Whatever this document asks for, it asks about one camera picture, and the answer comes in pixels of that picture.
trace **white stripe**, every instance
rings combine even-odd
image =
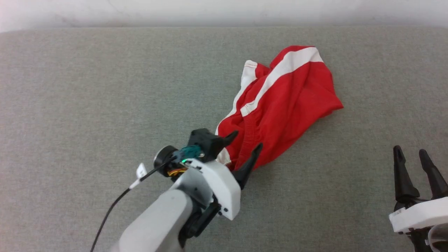
[[[241,75],[241,88],[239,92],[237,93],[237,96],[235,96],[235,99],[233,99],[233,107],[230,113],[224,117],[218,124],[221,124],[224,119],[230,117],[231,115],[235,114],[237,112],[237,101],[240,99],[241,95],[244,93],[246,88],[257,79],[255,76],[255,69],[257,68],[257,63],[253,61],[246,61],[243,68],[243,74]],[[215,135],[218,135],[218,127],[216,127]]]
[[[218,124],[218,126],[216,127],[216,132],[215,135],[218,135],[218,127],[220,126],[221,122],[232,116],[233,114],[235,114],[237,112],[237,101],[240,99],[241,95],[244,93],[244,91],[246,90],[246,88],[254,81],[257,79],[257,77],[255,76],[255,69],[257,68],[257,63],[253,62],[253,61],[246,61],[246,63],[244,64],[244,68],[243,68],[243,74],[241,75],[241,88],[239,90],[239,92],[237,93],[237,96],[235,96],[235,99],[233,99],[233,107],[232,110],[230,111],[230,113],[224,117]],[[227,151],[226,148],[224,148],[219,154],[218,157],[216,159],[216,161],[218,161],[219,163],[223,164],[223,165],[227,165],[229,164],[230,161],[230,155]]]
[[[228,165],[232,161],[230,160],[230,154],[228,153],[227,149],[224,148],[216,157],[216,162],[221,163],[223,165]]]
[[[300,51],[288,52],[282,61],[266,77],[263,86],[258,92],[255,100],[247,103],[241,108],[241,114],[245,117],[258,107],[258,103],[263,95],[271,88],[283,75],[294,72],[308,62],[322,62],[322,58],[315,47],[308,47]]]

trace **cloth garment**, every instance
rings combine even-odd
[[[216,128],[222,137],[239,134],[217,160],[238,169],[263,143],[256,169],[280,156],[317,119],[341,108],[332,74],[315,47],[287,47],[269,67],[246,61],[233,108]]]

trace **red shorts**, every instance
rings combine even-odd
[[[254,169],[276,159],[317,119],[343,108],[330,70],[315,47],[290,46],[269,67],[246,61],[241,89],[216,135],[239,134],[217,161],[238,169],[263,143]]]

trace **white plastic casing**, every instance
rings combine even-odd
[[[448,197],[401,208],[389,214],[389,220],[396,233],[448,223]]]
[[[190,197],[168,190],[126,228],[111,252],[181,252],[179,232],[193,211]]]
[[[202,173],[221,205],[222,215],[233,220],[240,212],[241,188],[228,167],[216,161],[207,163],[197,159],[187,161],[191,161],[189,169],[196,168]]]

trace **black cable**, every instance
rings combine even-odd
[[[175,157],[172,157],[168,161],[162,163],[159,167],[154,168],[148,174],[146,174],[145,176],[141,177],[140,178],[140,182],[145,180],[145,179],[147,179],[154,172],[158,171],[160,168],[164,167],[166,164],[168,164],[169,162],[173,161],[174,159],[175,159]],[[99,226],[98,232],[96,233],[95,240],[93,241],[92,248],[90,249],[90,252],[93,252],[93,250],[95,249],[95,245],[96,245],[96,242],[98,241],[99,234],[101,234],[101,230],[103,230],[103,226],[106,223],[106,220],[108,219],[109,214],[111,213],[112,209],[121,200],[121,198],[123,198],[130,190],[131,190],[130,188],[127,188],[120,196],[118,196],[118,198],[110,206],[108,212],[106,213],[106,216],[104,216],[104,219],[103,219],[103,222],[101,223],[101,226]]]

